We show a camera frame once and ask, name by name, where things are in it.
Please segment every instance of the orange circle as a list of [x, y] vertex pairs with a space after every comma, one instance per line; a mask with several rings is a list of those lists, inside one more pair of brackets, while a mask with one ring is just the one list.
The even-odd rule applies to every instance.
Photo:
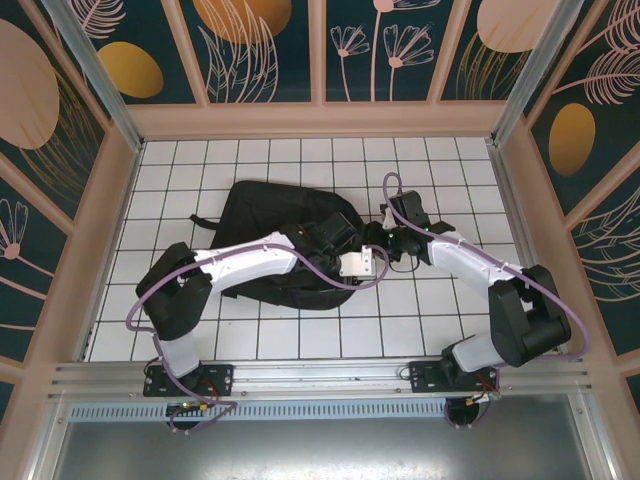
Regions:
[[213, 33], [229, 42], [243, 44], [260, 41], [262, 35], [256, 32], [260, 19], [272, 36], [278, 35], [289, 23], [292, 8], [291, 0], [194, 0], [193, 5]]

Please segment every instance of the wire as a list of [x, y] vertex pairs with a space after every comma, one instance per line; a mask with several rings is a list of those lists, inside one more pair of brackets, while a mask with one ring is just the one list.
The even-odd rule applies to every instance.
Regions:
[[[410, 257], [410, 258], [411, 258], [411, 265], [413, 265], [413, 257]], [[413, 273], [413, 272], [415, 272], [415, 271], [418, 269], [418, 267], [420, 266], [420, 259], [419, 259], [419, 258], [416, 258], [416, 260], [418, 260], [418, 263], [417, 263], [417, 264], [416, 264], [416, 266], [415, 266], [415, 267], [413, 267], [411, 270], [396, 270], [395, 268], [393, 268], [393, 265], [392, 265], [392, 264], [389, 264], [389, 268], [391, 269], [391, 271], [396, 272], [396, 273]]]
[[541, 355], [541, 356], [537, 357], [538, 360], [543, 360], [543, 361], [544, 360], [549, 360], [549, 361], [577, 360], [579, 358], [582, 358], [584, 356], [584, 354], [587, 353], [591, 349], [591, 336], [589, 335], [589, 331], [587, 330], [587, 327], [585, 326], [584, 322], [580, 319], [578, 314], [576, 314], [566, 303], [564, 303], [560, 298], [558, 298], [558, 296], [556, 294], [554, 294], [553, 292], [551, 292], [547, 288], [543, 287], [538, 282], [536, 282], [536, 281], [530, 279], [529, 277], [523, 275], [518, 270], [516, 270], [514, 268], [511, 268], [508, 265], [508, 263], [502, 262], [502, 261], [496, 259], [492, 255], [489, 255], [484, 250], [476, 247], [475, 245], [467, 242], [466, 240], [457, 240], [457, 239], [448, 237], [446, 235], [440, 235], [440, 234], [437, 234], [437, 233], [430, 232], [429, 230], [424, 230], [424, 229], [414, 225], [413, 223], [411, 223], [410, 221], [405, 219], [402, 215], [400, 215], [400, 212], [398, 212], [398, 210], [396, 210], [396, 208], [393, 206], [393, 204], [389, 200], [389, 193], [387, 191], [389, 189], [389, 186], [388, 186], [389, 179], [392, 178], [392, 177], [396, 178], [398, 180], [399, 188], [402, 187], [402, 179], [400, 178], [400, 175], [398, 175], [397, 173], [394, 173], [394, 172], [389, 172], [389, 173], [387, 173], [385, 175], [384, 180], [382, 181], [382, 194], [384, 195], [384, 200], [387, 203], [387, 207], [391, 210], [393, 215], [401, 223], [403, 223], [404, 225], [406, 225], [410, 229], [420, 233], [421, 235], [426, 235], [427, 237], [431, 237], [431, 238], [434, 238], [436, 240], [440, 240], [442, 242], [445, 242], [445, 243], [448, 243], [448, 244], [451, 244], [451, 245], [456, 245], [456, 246], [465, 248], [465, 249], [473, 252], [474, 254], [478, 255], [479, 257], [484, 258], [485, 260], [489, 261], [490, 263], [492, 263], [493, 265], [497, 266], [498, 268], [504, 270], [505, 272], [513, 275], [517, 279], [523, 281], [529, 287], [531, 287], [531, 288], [533, 288], [535, 290], [538, 290], [544, 296], [549, 298], [553, 303], [555, 303], [558, 307], [560, 307], [567, 314], [567, 316], [569, 318], [571, 318], [576, 323], [576, 325], [578, 326], [578, 328], [582, 332], [582, 336], [584, 338], [584, 344], [582, 345], [582, 348], [580, 349], [580, 351], [578, 353], [561, 354], [561, 355]]

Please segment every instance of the white tile floor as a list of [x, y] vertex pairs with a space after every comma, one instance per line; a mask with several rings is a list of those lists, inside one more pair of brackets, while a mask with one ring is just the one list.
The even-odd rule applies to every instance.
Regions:
[[[146, 360], [148, 334], [124, 325], [135, 285], [169, 245], [208, 248], [213, 232], [189, 215], [217, 219], [234, 181], [269, 180], [333, 190], [365, 221], [377, 216], [382, 178], [399, 171], [420, 193], [433, 221], [517, 262], [513, 238], [480, 138], [339, 138], [151, 142], [85, 358]], [[406, 258], [377, 288], [356, 292], [339, 309], [298, 311], [212, 296], [195, 330], [204, 360], [369, 358], [437, 355], [488, 328], [488, 305], [447, 272]], [[148, 321], [142, 314], [142, 322]]]

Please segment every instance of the dark teal wallpaper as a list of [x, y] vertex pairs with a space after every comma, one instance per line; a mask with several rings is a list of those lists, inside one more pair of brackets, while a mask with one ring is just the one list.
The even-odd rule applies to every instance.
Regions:
[[636, 404], [638, 414], [640, 414], [640, 374], [627, 377], [626, 380], [629, 391], [631, 392], [631, 398], [633, 398], [633, 403]]
[[11, 400], [11, 394], [13, 393], [14, 385], [12, 383], [0, 381], [0, 425], [2, 425], [2, 419], [9, 406], [9, 400]]
[[426, 100], [450, 13], [447, 0], [328, 0], [327, 101]]
[[126, 104], [195, 103], [160, 0], [69, 4]]
[[307, 0], [180, 0], [212, 103], [311, 101]]
[[640, 348], [640, 169], [572, 234], [616, 353]]
[[104, 131], [17, 2], [0, 3], [0, 153], [74, 218]]
[[565, 213], [640, 140], [639, 32], [637, 2], [609, 2], [532, 127]]
[[0, 356], [22, 362], [67, 237], [0, 179]]
[[582, 4], [582, 8], [580, 9], [580, 13], [578, 14], [578, 17], [576, 18], [575, 22], [573, 22], [573, 25], [572, 25], [571, 29], [569, 30], [568, 35], [565, 37], [564, 42], [562, 43], [562, 46], [560, 47], [560, 50], [558, 50], [558, 53], [556, 54], [556, 57], [553, 59], [553, 61], [551, 62], [551, 64], [547, 68], [547, 71], [545, 72], [544, 76], [540, 80], [540, 83], [538, 84], [538, 87], [535, 89], [535, 91], [531, 95], [531, 98], [529, 99], [529, 102], [527, 103], [526, 107], [524, 107], [525, 116], [529, 115], [529, 112], [531, 111], [533, 106], [538, 101], [538, 98], [540, 97], [540, 94], [542, 93], [542, 90], [545, 88], [545, 86], [547, 84], [547, 80], [551, 76], [551, 73], [558, 66], [558, 63], [562, 59], [562, 56], [564, 55], [565, 51], [567, 50], [567, 47], [569, 46], [569, 44], [573, 40], [573, 37], [575, 36], [576, 32], [580, 28], [580, 25], [582, 25], [582, 22], [584, 21], [584, 17], [587, 16], [587, 13], [589, 13], [589, 10], [593, 6], [593, 2], [594, 2], [594, 0], [584, 0], [584, 3]]
[[506, 100], [554, 6], [472, 0], [442, 100]]
[[40, 9], [42, 16], [45, 18], [45, 20], [49, 23], [49, 26], [52, 28], [52, 30], [54, 31], [54, 33], [56, 34], [56, 36], [58, 37], [58, 41], [62, 43], [63, 48], [65, 49], [65, 51], [67, 52], [68, 57], [71, 59], [71, 61], [73, 62], [73, 64], [76, 66], [76, 70], [78, 70], [78, 72], [82, 75], [85, 84], [89, 87], [89, 90], [91, 90], [91, 93], [93, 94], [93, 97], [98, 101], [98, 103], [100, 104], [100, 108], [102, 108], [102, 111], [104, 112], [104, 114], [107, 116], [107, 118], [111, 118], [111, 114], [109, 113], [109, 111], [107, 110], [107, 108], [104, 106], [104, 103], [102, 103], [102, 99], [100, 98], [100, 96], [98, 95], [98, 93], [95, 91], [95, 89], [93, 88], [93, 85], [91, 84], [91, 82], [88, 81], [86, 75], [84, 74], [84, 72], [82, 71], [82, 67], [80, 66], [80, 64], [78, 63], [78, 61], [76, 60], [76, 57], [73, 55], [73, 53], [71, 53], [71, 50], [69, 50], [69, 47], [67, 47], [66, 42], [64, 42], [60, 36], [60, 33], [58, 32], [58, 30], [53, 26], [53, 22], [51, 21], [51, 17], [49, 17], [49, 14], [47, 13], [47, 9], [44, 8], [44, 6], [42, 5], [42, 1], [41, 0], [36, 0], [36, 5], [38, 6], [38, 8]]

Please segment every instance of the metal bracket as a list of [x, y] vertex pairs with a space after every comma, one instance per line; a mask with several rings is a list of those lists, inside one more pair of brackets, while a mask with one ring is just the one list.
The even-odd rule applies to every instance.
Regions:
[[[233, 387], [233, 365], [205, 365], [200, 381], [191, 390], [203, 397], [215, 396], [210, 384], [219, 396], [230, 396]], [[142, 395], [150, 398], [171, 398], [184, 397], [184, 392], [173, 384], [162, 365], [155, 365], [147, 368]]]
[[479, 376], [466, 375], [455, 386], [452, 386], [440, 369], [439, 361], [409, 363], [409, 377], [413, 393], [482, 392], [484, 390], [482, 380], [496, 388], [497, 376], [494, 368], [483, 368], [476, 373]]

